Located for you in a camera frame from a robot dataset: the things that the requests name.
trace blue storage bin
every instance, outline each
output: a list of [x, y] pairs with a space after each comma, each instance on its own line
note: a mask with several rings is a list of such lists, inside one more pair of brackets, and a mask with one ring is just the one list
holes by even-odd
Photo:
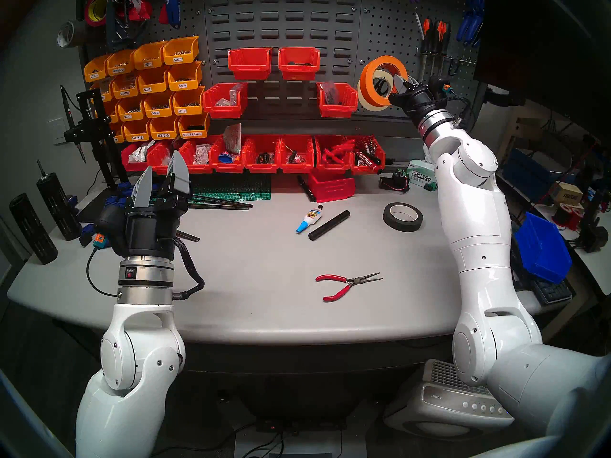
[[556, 225], [527, 213], [515, 238], [527, 271], [554, 284], [562, 282], [573, 261]]

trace electrical outlet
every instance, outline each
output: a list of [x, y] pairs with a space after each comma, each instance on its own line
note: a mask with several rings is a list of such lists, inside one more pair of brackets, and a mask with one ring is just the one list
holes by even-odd
[[63, 118], [47, 121], [47, 130], [49, 131], [49, 136], [53, 141], [53, 145], [65, 144], [66, 140], [63, 138], [63, 132], [67, 129]]

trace cardboard box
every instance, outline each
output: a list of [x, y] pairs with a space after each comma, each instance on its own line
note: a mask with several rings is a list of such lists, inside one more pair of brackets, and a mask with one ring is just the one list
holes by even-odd
[[573, 206], [579, 205], [581, 198], [584, 196], [578, 187], [566, 182], [554, 182], [549, 195], [557, 203], [566, 203]]

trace orange masking tape roll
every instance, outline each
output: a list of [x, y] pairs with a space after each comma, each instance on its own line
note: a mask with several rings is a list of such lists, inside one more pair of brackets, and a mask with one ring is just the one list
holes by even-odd
[[385, 70], [391, 75], [399, 74], [405, 79], [408, 78], [408, 71], [399, 59], [391, 56], [381, 56], [369, 62], [360, 74], [359, 87], [367, 103], [378, 107], [390, 106], [388, 96], [379, 95], [373, 87], [373, 73], [378, 69]]

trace glue bottle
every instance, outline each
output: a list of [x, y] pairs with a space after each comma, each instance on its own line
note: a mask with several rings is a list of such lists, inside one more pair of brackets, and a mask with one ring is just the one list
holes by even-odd
[[323, 215], [323, 206], [318, 205], [318, 208], [312, 208], [304, 217], [304, 220], [301, 222], [301, 225], [297, 227], [297, 233], [301, 233], [308, 226], [316, 223], [319, 218]]

